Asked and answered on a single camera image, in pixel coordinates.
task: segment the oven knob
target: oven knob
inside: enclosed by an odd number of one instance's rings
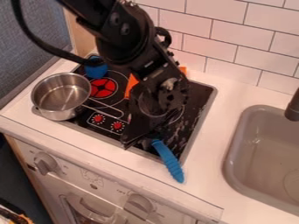
[[[59,169],[59,165],[56,160],[44,152],[39,152],[35,156],[34,164],[38,167],[39,172],[44,176],[48,172],[56,172]]]
[[[149,214],[154,212],[154,207],[147,198],[134,193],[129,196],[124,210],[146,221]]]

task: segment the sink basin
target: sink basin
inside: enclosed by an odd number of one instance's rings
[[[237,192],[299,216],[299,122],[269,106],[246,109],[223,173]]]

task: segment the blue utensil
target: blue utensil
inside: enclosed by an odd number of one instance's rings
[[[91,60],[99,59],[99,56],[90,57]],[[85,72],[88,78],[101,79],[108,71],[107,64],[103,63],[101,66],[85,66]]]
[[[184,183],[184,173],[181,164],[177,161],[177,158],[173,155],[172,151],[158,139],[154,139],[151,145],[159,153],[161,159],[166,165],[171,176],[179,183]]]

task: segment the white countertop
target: white countertop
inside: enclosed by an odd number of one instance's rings
[[[74,63],[60,60],[39,80],[50,74],[69,72],[74,67]],[[184,163],[185,183],[182,185],[172,179],[163,164],[34,115],[30,94],[38,80],[0,111],[0,131],[45,147],[61,157],[80,160],[95,170],[104,170],[131,183],[134,181],[144,188],[161,183],[174,186],[223,207],[222,220],[226,223],[299,223],[299,217],[234,191],[221,172],[243,110],[256,104],[285,109],[291,96],[195,71],[189,71],[189,78],[216,87],[218,94]],[[171,197],[171,191],[165,193]]]

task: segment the white tile wall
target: white tile wall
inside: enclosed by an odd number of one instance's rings
[[[227,79],[244,82],[250,85],[256,85],[260,76],[261,70],[253,69],[247,66],[238,66],[233,63],[208,59],[206,64],[206,72],[209,74],[217,74]]]
[[[257,3],[257,4],[268,4],[273,6],[282,7],[284,0],[241,0],[243,2]]]
[[[263,72],[259,86],[293,95],[299,87],[299,80],[276,73]]]
[[[271,52],[299,58],[299,36],[277,32],[271,47]]]
[[[299,68],[297,68],[297,70],[296,70],[295,77],[299,78]]]
[[[174,49],[182,50],[183,34],[176,31],[170,31],[170,35],[172,37],[172,43],[170,47]]]
[[[184,35],[184,51],[197,53],[214,59],[232,61],[237,50],[236,45]]]
[[[154,22],[154,25],[158,26],[158,19],[159,19],[158,13],[159,13],[159,9],[152,8],[152,7],[145,6],[145,5],[140,5],[140,7],[149,14],[150,18]]]
[[[168,10],[161,10],[160,18],[160,26],[169,30],[206,38],[210,35],[212,25],[211,19],[194,17]]]
[[[145,4],[152,7],[157,7],[161,9],[167,9],[171,11],[182,11],[184,12],[185,0],[135,0],[138,4]]]
[[[299,59],[240,46],[236,63],[269,72],[293,76]]]
[[[286,0],[284,8],[298,10],[299,11],[299,1],[298,0]]]
[[[180,62],[181,66],[185,66],[188,68],[187,71],[191,69],[199,72],[204,72],[205,57],[173,49],[171,49],[171,51],[174,52],[174,58]]]
[[[299,11],[249,4],[246,25],[299,35]]]
[[[270,46],[273,34],[273,31],[265,31],[241,24],[214,21],[211,38],[240,46],[251,46],[253,48],[267,50]]]
[[[188,0],[187,13],[242,23],[247,4],[232,0]]]
[[[190,69],[288,94],[299,87],[299,0],[136,2],[170,30]]]

